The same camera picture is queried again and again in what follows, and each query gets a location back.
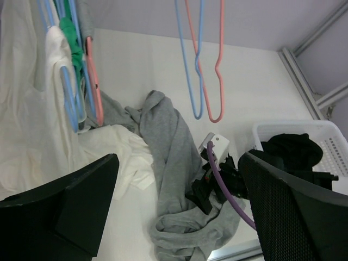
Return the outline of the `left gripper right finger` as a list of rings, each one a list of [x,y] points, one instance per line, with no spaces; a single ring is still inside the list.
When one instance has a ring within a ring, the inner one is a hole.
[[[244,153],[238,161],[265,260],[347,260],[347,195]]]

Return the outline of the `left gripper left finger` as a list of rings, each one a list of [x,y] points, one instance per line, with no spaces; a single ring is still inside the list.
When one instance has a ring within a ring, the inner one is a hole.
[[[1,260],[92,260],[119,170],[116,154],[1,201]]]

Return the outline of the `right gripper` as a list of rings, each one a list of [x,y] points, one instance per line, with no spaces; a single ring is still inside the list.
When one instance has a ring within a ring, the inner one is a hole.
[[[215,192],[217,201],[224,203],[227,196],[222,191],[210,163],[203,166],[204,174],[201,179],[196,179],[191,185],[191,189],[185,193],[185,197],[193,202],[206,215],[212,211],[212,203],[210,194]],[[218,174],[223,184],[227,188],[227,192],[232,196],[242,199],[248,199],[248,190],[244,179],[246,167],[242,166],[242,160],[238,164],[234,164],[232,156],[228,155],[226,161],[218,165]]]

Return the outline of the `grey garment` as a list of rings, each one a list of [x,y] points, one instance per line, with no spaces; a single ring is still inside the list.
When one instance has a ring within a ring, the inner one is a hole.
[[[168,97],[153,90],[142,109],[126,110],[153,156],[158,202],[149,234],[158,260],[207,260],[235,235],[240,216],[214,194],[209,215],[185,198],[191,183],[203,175],[202,159],[188,125]]]

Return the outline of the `black tank top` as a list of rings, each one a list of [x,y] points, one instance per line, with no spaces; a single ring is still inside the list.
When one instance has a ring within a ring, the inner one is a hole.
[[[322,148],[308,133],[275,135],[261,145],[264,152],[282,158],[287,170],[312,171],[323,157]]]

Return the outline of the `pink wire hanger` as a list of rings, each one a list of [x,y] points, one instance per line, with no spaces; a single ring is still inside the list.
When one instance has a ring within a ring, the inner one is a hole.
[[[224,39],[225,39],[225,1],[220,1],[220,18],[219,18],[219,54],[215,63],[215,74],[219,80],[219,93],[220,93],[220,113],[218,117],[215,119],[213,118],[212,110],[210,108],[209,98],[207,94],[207,89],[205,86],[204,78],[203,78],[203,72],[202,67],[200,64],[200,54],[202,50],[202,37],[203,37],[203,27],[204,27],[204,6],[205,1],[200,1],[200,11],[199,11],[199,25],[198,25],[198,38],[197,41],[195,40],[195,34],[194,34],[194,28],[191,18],[191,12],[189,7],[189,1],[185,1],[185,7],[187,11],[188,16],[188,22],[192,37],[192,42],[194,45],[194,51],[195,51],[195,70],[200,80],[200,87],[202,88],[203,94],[204,94],[204,100],[206,102],[206,108],[208,112],[208,117],[210,122],[212,123],[218,123],[222,120],[224,113],[225,113],[225,91],[224,91],[224,83],[223,83],[223,77],[220,72],[220,64],[222,62],[223,58],[223,45],[224,45]]]

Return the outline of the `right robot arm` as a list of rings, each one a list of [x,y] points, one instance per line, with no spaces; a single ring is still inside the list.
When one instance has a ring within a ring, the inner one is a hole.
[[[332,190],[333,181],[339,180],[338,176],[329,172],[315,172],[311,167],[308,169],[302,166],[288,167],[283,158],[272,156],[266,152],[250,150],[250,153],[280,170],[328,190]],[[212,173],[210,164],[206,163],[203,169],[205,170],[203,177],[194,180],[191,189],[185,193],[185,197],[196,204],[204,214],[208,215],[212,210],[212,204],[209,200],[212,191],[215,192],[219,203],[225,203],[227,199]],[[248,199],[244,180],[235,167],[231,156],[228,156],[226,161],[220,164],[219,174],[231,195]]]

